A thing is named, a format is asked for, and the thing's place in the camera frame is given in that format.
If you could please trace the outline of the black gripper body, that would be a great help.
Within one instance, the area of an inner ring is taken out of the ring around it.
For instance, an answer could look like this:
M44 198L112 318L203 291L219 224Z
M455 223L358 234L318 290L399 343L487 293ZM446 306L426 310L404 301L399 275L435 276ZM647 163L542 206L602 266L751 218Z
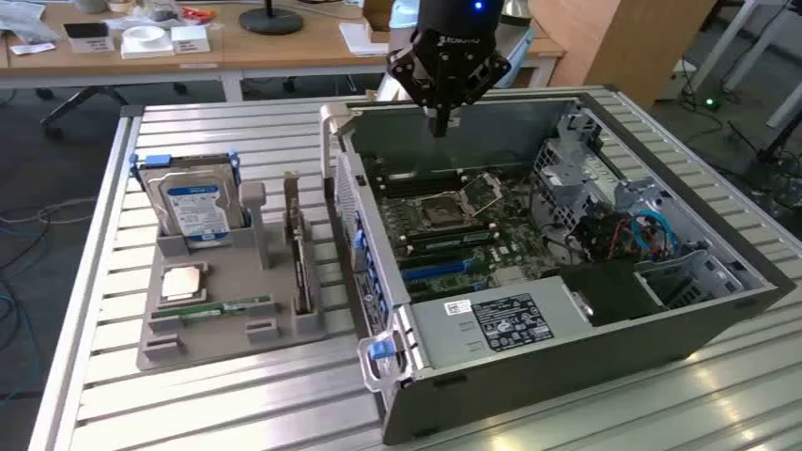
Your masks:
M422 1L415 33L442 35L438 46L446 61L455 54L488 54L496 51L502 8L500 1Z

